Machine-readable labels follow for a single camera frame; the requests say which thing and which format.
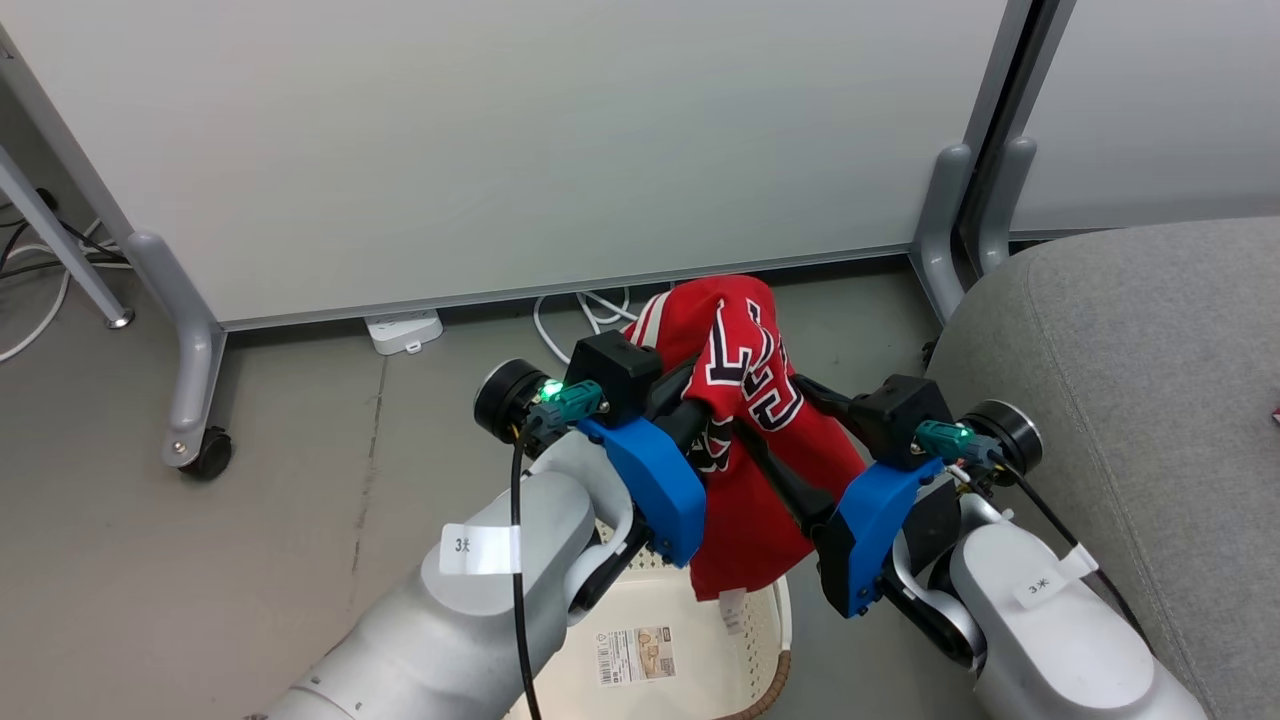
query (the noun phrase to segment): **barcode sticker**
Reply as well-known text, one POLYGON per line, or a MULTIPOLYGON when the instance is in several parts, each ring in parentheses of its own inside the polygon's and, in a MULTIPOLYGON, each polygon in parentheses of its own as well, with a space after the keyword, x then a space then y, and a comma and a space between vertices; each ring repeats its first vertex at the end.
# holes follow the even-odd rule
POLYGON ((596 634, 595 670, 596 680, 605 688, 675 678, 671 628, 658 625, 596 634))

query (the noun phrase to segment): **white partition wall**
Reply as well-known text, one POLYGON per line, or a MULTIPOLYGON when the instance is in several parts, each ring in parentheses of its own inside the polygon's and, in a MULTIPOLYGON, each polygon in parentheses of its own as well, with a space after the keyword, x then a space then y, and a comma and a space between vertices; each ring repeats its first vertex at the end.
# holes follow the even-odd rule
POLYGON ((1005 0, 4 0, 224 327, 904 251, 1005 0))
POLYGON ((1280 214, 1280 3, 1078 0, 1033 100, 1015 233, 1280 214))

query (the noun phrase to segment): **gray sofa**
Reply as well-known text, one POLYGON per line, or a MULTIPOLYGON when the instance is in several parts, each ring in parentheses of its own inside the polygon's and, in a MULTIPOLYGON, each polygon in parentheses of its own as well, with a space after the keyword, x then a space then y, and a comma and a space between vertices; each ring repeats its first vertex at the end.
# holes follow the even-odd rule
POLYGON ((957 411, 998 397, 1036 420, 1030 482, 1211 717, 1280 717, 1280 219, 1015 255, 928 374, 957 411))

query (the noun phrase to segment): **white label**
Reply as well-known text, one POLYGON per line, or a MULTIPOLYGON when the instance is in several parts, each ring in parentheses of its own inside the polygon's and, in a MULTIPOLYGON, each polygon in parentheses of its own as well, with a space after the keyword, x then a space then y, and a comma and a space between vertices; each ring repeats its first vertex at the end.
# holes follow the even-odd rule
POLYGON ((1097 569, 1097 560, 1089 555, 1089 551, 1084 550, 1083 544, 1078 544, 1062 560, 1014 585, 1014 597, 1023 607, 1033 610, 1062 592, 1062 588, 1071 580, 1079 580, 1097 569))
POLYGON ((721 620, 730 635, 741 635, 746 632, 744 618, 746 616, 746 588, 724 591, 721 593, 721 620))
POLYGON ((671 628, 658 625, 595 635, 596 680, 612 688, 676 676, 671 628))
POLYGON ((442 575, 520 573, 520 527, 449 524, 440 536, 442 575))

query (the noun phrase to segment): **gray floor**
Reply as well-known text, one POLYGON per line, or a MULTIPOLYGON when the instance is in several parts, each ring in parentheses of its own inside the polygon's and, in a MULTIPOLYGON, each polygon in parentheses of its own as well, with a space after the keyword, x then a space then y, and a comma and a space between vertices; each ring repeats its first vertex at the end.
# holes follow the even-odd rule
MULTIPOLYGON (((227 359, 237 442, 211 484, 160 465, 170 327, 109 332, 76 288, 0 365, 0 697, 10 720, 227 719, 261 710, 416 565, 445 521, 503 489, 507 454, 471 421, 476 383, 524 356, 556 368, 527 315, 453 324, 383 359, 360 324, 255 336, 227 359)), ((56 275, 0 292, 0 347, 56 275)), ((797 368, 850 392, 915 372, 936 328, 905 270, 780 287, 797 368)), ((549 319, 568 346, 576 314, 549 319)), ((773 717, 980 717, 969 678, 892 607, 840 619, 813 560, 791 575, 795 652, 773 717)))

